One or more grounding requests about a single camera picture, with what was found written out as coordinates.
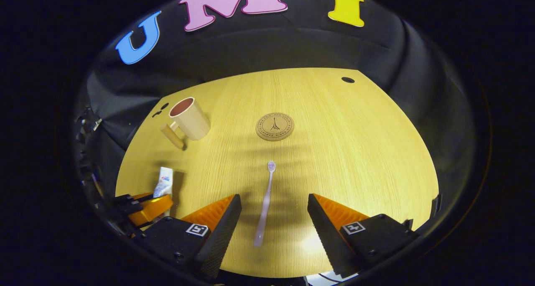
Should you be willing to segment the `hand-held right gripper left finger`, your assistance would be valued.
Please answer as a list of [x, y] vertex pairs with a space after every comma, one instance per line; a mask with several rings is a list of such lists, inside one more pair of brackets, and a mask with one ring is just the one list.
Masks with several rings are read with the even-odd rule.
[[241, 211], [240, 195], [230, 195], [181, 219], [164, 217], [142, 233], [140, 244], [179, 271], [214, 280]]

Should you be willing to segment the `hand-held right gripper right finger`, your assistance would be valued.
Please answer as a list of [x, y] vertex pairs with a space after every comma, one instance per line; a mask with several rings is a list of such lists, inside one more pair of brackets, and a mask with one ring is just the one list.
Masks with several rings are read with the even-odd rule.
[[346, 278], [395, 256], [420, 236], [386, 214], [367, 216], [317, 193], [307, 211], [335, 274]]

